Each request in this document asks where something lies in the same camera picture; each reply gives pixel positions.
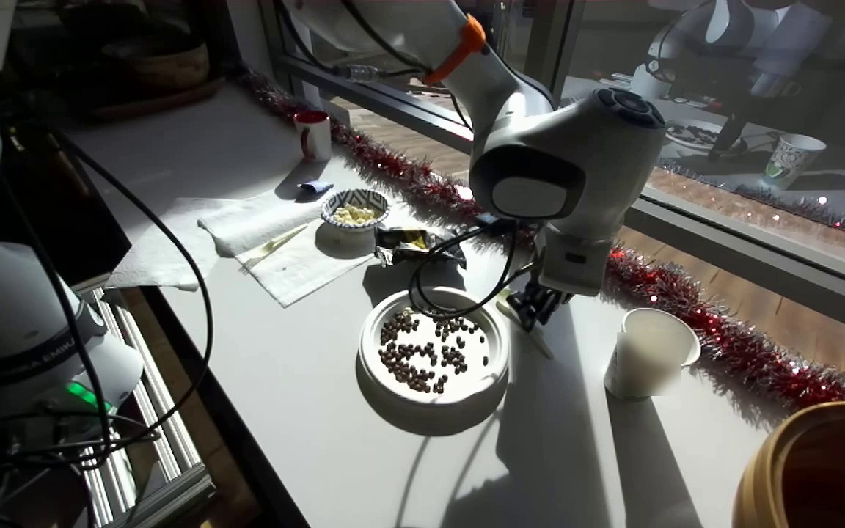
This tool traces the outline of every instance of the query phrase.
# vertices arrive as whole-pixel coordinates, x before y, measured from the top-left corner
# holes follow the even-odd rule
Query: wooden bowl
[[[103,45],[103,55],[153,90],[183,90],[210,74],[208,48],[194,34],[145,33]]]
[[[845,402],[780,422],[742,473],[736,528],[845,526]]]

